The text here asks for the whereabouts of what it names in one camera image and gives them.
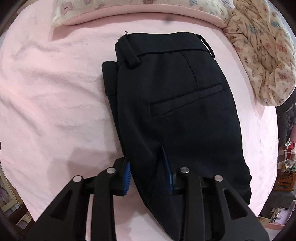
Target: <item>welt pocket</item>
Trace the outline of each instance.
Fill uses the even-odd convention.
[[[218,84],[210,88],[186,94],[164,102],[150,104],[151,116],[166,114],[172,110],[188,105],[196,100],[214,95],[221,91],[223,91],[222,85]]]

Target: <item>bed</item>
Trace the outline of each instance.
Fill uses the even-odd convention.
[[[24,9],[0,48],[1,165],[33,219],[72,177],[96,176],[122,156],[101,65],[116,61],[114,45],[125,31],[187,31],[207,40],[234,96],[252,176],[250,208],[259,215],[276,179],[276,111],[256,100],[223,31],[169,13],[125,14],[51,28],[53,3],[39,0]],[[133,183],[125,198],[115,197],[114,207],[118,240],[170,240]]]

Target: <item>screw head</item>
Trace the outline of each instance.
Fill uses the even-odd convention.
[[[214,178],[217,182],[222,182],[223,181],[223,177],[220,175],[216,175]]]
[[[107,169],[107,173],[109,173],[109,174],[113,174],[113,173],[115,173],[116,172],[116,169],[114,168],[114,167],[109,167],[108,169]]]
[[[188,167],[181,167],[181,168],[180,168],[180,171],[181,171],[182,173],[185,173],[185,174],[186,174],[186,173],[189,173],[190,170],[189,170]]]
[[[73,181],[76,182],[76,183],[80,182],[81,180],[82,180],[82,177],[81,176],[75,176],[73,178]]]

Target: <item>pink blanket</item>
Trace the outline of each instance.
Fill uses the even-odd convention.
[[[114,45],[125,31],[194,32],[210,44],[237,106],[252,175],[250,208],[258,215],[276,178],[276,112],[255,100],[223,32],[198,19],[158,13],[51,29],[52,3],[39,0],[22,11],[0,48],[1,164],[33,218],[73,176],[95,176],[122,156],[101,64],[116,60]],[[170,240],[133,184],[127,197],[115,197],[115,220],[118,240]]]

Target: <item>black trousers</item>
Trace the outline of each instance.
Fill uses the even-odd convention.
[[[222,175],[249,204],[251,176],[236,106],[203,37],[129,34],[115,50],[117,63],[102,66],[106,94],[139,193],[165,231],[178,240],[182,198],[161,195],[162,150],[177,169]]]

